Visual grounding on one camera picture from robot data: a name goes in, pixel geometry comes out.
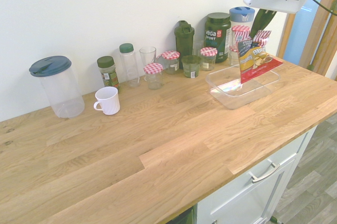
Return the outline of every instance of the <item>wooden floor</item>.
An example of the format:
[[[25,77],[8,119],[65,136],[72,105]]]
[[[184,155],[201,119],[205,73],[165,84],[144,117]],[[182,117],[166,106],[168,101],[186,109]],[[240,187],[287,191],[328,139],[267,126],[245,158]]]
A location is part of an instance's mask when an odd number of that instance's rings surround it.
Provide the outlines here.
[[[337,224],[337,114],[317,127],[274,216],[284,224]]]

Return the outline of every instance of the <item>drawer handle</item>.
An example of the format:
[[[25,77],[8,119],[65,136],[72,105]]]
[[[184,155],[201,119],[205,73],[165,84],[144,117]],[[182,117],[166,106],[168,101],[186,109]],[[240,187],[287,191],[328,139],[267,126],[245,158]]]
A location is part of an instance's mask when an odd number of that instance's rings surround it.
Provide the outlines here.
[[[252,175],[252,178],[253,178],[253,183],[256,183],[256,182],[259,182],[267,177],[269,177],[271,174],[273,174],[274,172],[277,171],[277,169],[280,167],[280,164],[276,165],[272,162],[272,166],[274,167],[272,170],[270,170],[268,173],[264,174],[262,177],[260,178],[257,178],[255,177],[254,175]]]

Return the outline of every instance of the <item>white cabinet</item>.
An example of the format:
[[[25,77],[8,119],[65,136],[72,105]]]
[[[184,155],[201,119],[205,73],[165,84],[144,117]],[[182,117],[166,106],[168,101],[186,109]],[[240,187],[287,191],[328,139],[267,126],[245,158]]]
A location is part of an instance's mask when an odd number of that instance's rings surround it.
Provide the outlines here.
[[[279,202],[315,128],[197,204],[197,224],[263,224]]]

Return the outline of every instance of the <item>snack bag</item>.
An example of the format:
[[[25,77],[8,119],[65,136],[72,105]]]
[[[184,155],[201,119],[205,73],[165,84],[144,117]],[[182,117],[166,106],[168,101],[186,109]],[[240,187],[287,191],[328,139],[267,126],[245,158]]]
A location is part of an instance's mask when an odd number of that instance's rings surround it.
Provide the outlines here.
[[[259,30],[254,39],[238,42],[241,84],[283,64],[264,51],[269,35],[270,32]]]

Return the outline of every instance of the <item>blue lid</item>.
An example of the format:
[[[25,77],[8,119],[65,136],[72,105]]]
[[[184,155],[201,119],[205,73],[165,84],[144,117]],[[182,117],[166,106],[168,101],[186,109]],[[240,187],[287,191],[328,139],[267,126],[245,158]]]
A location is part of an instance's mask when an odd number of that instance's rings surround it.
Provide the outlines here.
[[[254,20],[255,10],[250,7],[234,7],[230,9],[231,21],[247,23]]]
[[[43,58],[29,68],[34,77],[47,77],[67,70],[72,62],[64,56],[53,56]]]

